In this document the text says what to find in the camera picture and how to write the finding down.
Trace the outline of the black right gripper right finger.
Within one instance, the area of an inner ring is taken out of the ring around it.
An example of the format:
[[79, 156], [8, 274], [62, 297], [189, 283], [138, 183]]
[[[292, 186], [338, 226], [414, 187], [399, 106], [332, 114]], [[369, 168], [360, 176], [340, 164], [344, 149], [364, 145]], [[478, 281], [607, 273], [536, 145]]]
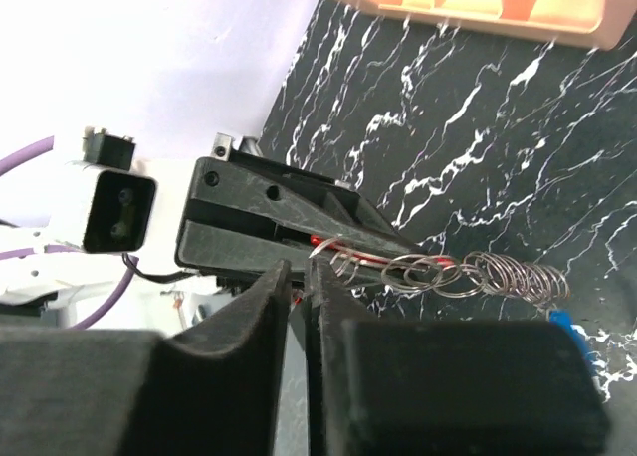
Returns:
[[382, 320], [328, 261], [305, 282], [313, 455], [600, 455], [610, 420], [551, 322]]

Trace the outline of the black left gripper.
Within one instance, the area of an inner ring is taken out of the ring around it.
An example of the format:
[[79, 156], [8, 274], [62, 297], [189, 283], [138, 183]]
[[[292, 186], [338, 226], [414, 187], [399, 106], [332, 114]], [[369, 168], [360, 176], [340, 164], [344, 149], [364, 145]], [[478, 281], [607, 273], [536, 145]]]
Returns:
[[417, 249], [360, 194], [265, 158], [252, 137], [234, 148], [219, 133], [212, 156], [194, 164], [175, 249], [182, 268], [253, 283], [286, 260], [300, 283], [313, 236], [386, 255]]

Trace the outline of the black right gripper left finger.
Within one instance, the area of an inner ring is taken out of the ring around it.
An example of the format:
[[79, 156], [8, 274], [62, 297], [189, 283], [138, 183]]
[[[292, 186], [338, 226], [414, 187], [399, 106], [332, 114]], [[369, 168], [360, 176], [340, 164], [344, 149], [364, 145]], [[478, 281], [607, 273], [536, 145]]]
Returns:
[[148, 331], [1, 333], [5, 455], [269, 455], [291, 269], [171, 338]]

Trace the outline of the silver key with blue tag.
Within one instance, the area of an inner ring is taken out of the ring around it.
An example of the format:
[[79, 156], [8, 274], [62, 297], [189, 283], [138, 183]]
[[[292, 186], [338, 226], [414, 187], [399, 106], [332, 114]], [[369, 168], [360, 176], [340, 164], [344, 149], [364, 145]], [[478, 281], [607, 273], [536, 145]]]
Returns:
[[558, 325], [568, 333], [568, 335], [578, 347], [582, 357], [586, 361], [589, 372], [594, 375], [595, 368], [593, 365], [592, 352], [589, 350], [585, 338], [575, 329], [574, 322], [571, 318], [570, 313], [562, 309], [549, 310], [547, 319], [551, 323]]

